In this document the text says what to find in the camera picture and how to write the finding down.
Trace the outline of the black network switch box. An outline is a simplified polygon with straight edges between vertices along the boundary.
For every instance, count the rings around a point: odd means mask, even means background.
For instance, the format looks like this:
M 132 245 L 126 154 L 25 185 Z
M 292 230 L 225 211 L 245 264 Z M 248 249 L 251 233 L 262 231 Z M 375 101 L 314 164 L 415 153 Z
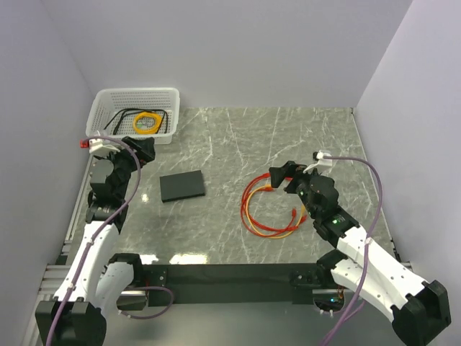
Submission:
M 205 196 L 205 181 L 201 170 L 170 174 L 159 180 L 163 203 Z

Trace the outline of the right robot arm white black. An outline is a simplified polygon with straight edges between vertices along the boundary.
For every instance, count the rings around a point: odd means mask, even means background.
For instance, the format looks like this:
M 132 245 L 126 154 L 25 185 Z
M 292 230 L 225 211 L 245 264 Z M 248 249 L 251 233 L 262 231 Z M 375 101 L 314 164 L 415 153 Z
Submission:
M 318 282 L 353 291 L 392 324 L 405 345 L 427 345 L 452 322 L 447 289 L 437 280 L 428 282 L 411 272 L 370 237 L 368 231 L 339 205 L 339 192 L 322 170 L 331 167 L 319 156 L 305 166 L 293 161 L 269 169 L 271 186 L 296 194 L 313 219 L 313 226 L 334 250 L 318 261 Z

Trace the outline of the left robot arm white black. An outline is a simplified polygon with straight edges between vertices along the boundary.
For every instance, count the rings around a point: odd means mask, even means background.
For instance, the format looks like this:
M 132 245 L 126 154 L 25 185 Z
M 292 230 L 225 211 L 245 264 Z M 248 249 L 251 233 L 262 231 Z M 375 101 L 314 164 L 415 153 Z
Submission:
M 126 289 L 135 290 L 145 280 L 137 254 L 115 254 L 134 193 L 127 188 L 133 173 L 154 161 L 155 140 L 125 136 L 121 139 L 92 135 L 80 146 L 95 155 L 90 171 L 89 208 L 84 234 L 60 287 L 35 310 L 44 345 L 102 345 L 107 317 L 117 308 Z

